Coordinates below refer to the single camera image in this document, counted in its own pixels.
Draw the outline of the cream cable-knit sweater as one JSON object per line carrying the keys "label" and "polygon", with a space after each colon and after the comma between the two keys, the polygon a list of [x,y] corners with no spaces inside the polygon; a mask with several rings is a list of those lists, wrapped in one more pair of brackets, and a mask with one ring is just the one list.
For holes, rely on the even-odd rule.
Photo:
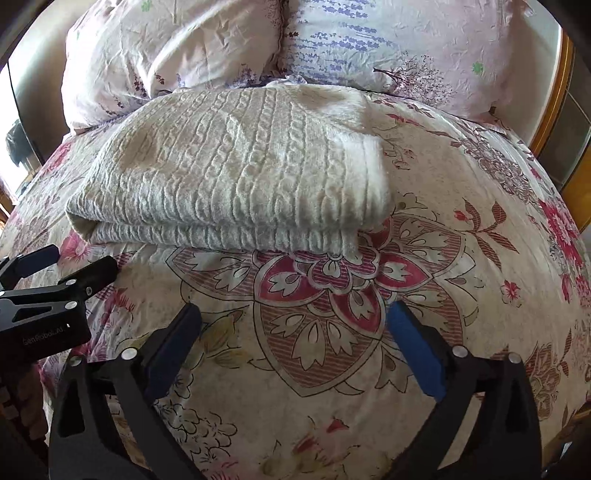
{"label": "cream cable-knit sweater", "polygon": [[392,173],[358,90],[182,90],[117,126],[65,211],[92,243],[353,255]]}

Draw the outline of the floral quilted bedspread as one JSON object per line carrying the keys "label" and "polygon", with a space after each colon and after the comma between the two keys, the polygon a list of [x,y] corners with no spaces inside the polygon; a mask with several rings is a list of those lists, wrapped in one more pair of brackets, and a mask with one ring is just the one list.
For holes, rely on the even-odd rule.
{"label": "floral quilted bedspread", "polygon": [[115,124],[64,141],[2,233],[5,256],[59,248],[30,287],[118,261],[87,306],[91,361],[197,304],[204,331],[155,406],[208,478],[381,477],[433,408],[387,331],[396,300],[476,355],[519,354],[544,442],[590,397],[590,256],[530,149],[414,101],[374,112],[397,197],[353,257],[86,242],[65,204]]}

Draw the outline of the left floral pink pillow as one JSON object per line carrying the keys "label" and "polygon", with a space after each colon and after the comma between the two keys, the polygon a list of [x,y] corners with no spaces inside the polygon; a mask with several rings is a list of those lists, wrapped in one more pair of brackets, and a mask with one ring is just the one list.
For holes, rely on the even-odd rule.
{"label": "left floral pink pillow", "polygon": [[281,27],[279,1],[96,1],[66,36],[66,124],[84,131],[180,88],[259,85]]}

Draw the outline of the wooden bed headboard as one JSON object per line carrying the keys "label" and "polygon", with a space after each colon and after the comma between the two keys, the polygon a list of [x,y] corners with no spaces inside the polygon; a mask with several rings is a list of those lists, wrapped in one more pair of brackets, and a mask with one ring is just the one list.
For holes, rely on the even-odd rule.
{"label": "wooden bed headboard", "polygon": [[538,158],[580,231],[590,228],[590,51],[548,1],[519,1],[507,98],[495,113]]}

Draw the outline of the right lavender print pillow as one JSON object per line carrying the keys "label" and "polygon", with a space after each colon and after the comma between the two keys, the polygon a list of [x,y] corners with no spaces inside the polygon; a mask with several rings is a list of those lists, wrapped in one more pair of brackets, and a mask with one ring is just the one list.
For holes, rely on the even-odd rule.
{"label": "right lavender print pillow", "polygon": [[509,97],[524,1],[287,1],[277,66],[485,120]]}

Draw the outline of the dark window frame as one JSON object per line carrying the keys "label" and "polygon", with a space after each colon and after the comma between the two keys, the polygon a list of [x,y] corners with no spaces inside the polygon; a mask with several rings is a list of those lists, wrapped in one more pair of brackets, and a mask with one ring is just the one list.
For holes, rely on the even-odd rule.
{"label": "dark window frame", "polygon": [[13,200],[26,191],[42,166],[38,149],[21,123],[10,67],[1,70],[1,183]]}

